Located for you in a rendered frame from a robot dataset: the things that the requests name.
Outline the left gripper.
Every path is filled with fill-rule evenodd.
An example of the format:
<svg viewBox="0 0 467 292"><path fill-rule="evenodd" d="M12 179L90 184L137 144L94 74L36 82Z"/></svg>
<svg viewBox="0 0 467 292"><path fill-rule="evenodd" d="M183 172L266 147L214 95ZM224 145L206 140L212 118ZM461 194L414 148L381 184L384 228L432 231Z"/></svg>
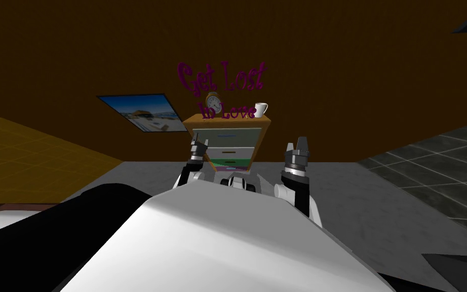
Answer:
<svg viewBox="0 0 467 292"><path fill-rule="evenodd" d="M193 137L191 140L191 149L190 149L191 159L203 159L208 149L209 140L206 139L205 142L202 143L202 142L199 142L198 137L199 137L198 133L193 134Z"/></svg>

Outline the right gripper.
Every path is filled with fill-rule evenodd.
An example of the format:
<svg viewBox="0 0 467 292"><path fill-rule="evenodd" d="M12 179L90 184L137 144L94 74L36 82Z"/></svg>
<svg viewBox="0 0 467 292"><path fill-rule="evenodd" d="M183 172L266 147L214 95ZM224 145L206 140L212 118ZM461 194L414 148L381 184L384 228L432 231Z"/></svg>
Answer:
<svg viewBox="0 0 467 292"><path fill-rule="evenodd" d="M308 166L309 157L310 152L308 150L307 138L305 136L300 136L296 144L296 150L294 148L294 143L290 142L287 144L285 151L285 167L305 170Z"/></svg>

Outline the pale grey drawer front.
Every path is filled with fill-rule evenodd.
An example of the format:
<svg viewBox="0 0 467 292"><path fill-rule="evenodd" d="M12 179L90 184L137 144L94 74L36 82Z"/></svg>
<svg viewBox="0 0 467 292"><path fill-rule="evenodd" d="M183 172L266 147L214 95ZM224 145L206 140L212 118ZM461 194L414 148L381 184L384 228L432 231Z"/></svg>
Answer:
<svg viewBox="0 0 467 292"><path fill-rule="evenodd" d="M208 140L210 148L254 148L261 128L203 128L194 129L201 142Z"/></svg>

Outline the wooden drawer cabinet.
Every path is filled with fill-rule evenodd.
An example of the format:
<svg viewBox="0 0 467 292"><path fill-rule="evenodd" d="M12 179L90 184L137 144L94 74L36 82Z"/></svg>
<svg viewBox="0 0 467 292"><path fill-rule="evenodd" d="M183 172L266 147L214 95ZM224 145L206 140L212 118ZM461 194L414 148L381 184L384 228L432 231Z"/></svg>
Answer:
<svg viewBox="0 0 467 292"><path fill-rule="evenodd" d="M251 168L251 165L254 161L254 158L256 157L257 151L263 141L264 135L269 128L271 123L271 120L263 116L262 118L256 118L256 119L241 119L241 118L236 118L236 119L221 119L221 118L215 118L215 119L207 119L204 120L202 118L202 114L195 114L188 118L187 120L183 121L184 126L186 129L189 131L190 135L193 135L194 129L203 129L203 128L261 128L261 133L259 135L258 142L256 146L254 147L254 152L253 156L250 160L250 164L247 168L235 168L235 167L215 167L213 163L211 162L211 159L208 157L207 153L204 155L204 157L209 161L210 165L212 166L214 171L231 171L231 172L243 172L246 171L248 172Z"/></svg>

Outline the green drawer front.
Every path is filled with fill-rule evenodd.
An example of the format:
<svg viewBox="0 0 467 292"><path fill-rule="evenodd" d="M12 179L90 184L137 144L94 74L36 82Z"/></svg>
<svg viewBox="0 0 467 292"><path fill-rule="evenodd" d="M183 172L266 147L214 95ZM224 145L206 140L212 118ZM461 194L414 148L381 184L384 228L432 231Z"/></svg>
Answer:
<svg viewBox="0 0 467 292"><path fill-rule="evenodd" d="M212 159L211 162L215 167L247 168L250 159Z"/></svg>

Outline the brass alarm clock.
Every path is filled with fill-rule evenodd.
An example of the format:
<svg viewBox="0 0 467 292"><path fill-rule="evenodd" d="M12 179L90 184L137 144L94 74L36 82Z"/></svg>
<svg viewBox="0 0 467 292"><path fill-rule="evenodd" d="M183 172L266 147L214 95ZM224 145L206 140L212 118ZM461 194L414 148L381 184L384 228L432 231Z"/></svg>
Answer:
<svg viewBox="0 0 467 292"><path fill-rule="evenodd" d="M205 103L206 107L212 108L216 114L222 111L222 102L217 92L209 92Z"/></svg>

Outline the framed beach picture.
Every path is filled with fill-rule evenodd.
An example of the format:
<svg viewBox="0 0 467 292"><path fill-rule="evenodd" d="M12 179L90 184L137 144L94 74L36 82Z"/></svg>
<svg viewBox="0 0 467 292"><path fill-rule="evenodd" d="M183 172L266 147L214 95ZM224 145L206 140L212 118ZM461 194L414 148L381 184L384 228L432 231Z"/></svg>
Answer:
<svg viewBox="0 0 467 292"><path fill-rule="evenodd" d="M142 132L186 132L165 94L104 95L98 97Z"/></svg>

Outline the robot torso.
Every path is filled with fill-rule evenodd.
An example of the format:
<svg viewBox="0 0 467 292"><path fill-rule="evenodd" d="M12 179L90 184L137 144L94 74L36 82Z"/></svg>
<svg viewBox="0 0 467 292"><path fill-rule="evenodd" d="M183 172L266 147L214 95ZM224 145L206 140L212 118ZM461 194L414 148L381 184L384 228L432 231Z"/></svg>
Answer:
<svg viewBox="0 0 467 292"><path fill-rule="evenodd" d="M395 292L289 202L205 180L143 203L60 292Z"/></svg>

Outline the purple wall lettering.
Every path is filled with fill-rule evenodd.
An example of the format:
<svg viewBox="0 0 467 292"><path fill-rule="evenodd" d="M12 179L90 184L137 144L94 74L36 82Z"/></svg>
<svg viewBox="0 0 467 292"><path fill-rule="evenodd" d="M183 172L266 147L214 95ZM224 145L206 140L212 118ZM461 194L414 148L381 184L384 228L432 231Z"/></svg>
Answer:
<svg viewBox="0 0 467 292"><path fill-rule="evenodd" d="M262 81L262 75L267 71L265 62L261 62L257 67L253 67L248 71L238 71L234 76L229 74L228 65L229 63L227 61L221 62L225 91L253 91L263 88L264 83ZM204 71L198 72L193 72L192 68L184 62L177 64L178 80L194 97L201 97L204 93L209 94L209 92L217 92L220 83L216 80L215 73L216 70L209 64L206 64ZM220 118L225 120L236 118L256 119L254 117L255 105L252 107L233 107L227 110L224 102L222 102L222 111L217 114L212 108L206 107L205 102L198 102L197 105L204 120L215 119L218 117L218 114L221 114Z"/></svg>

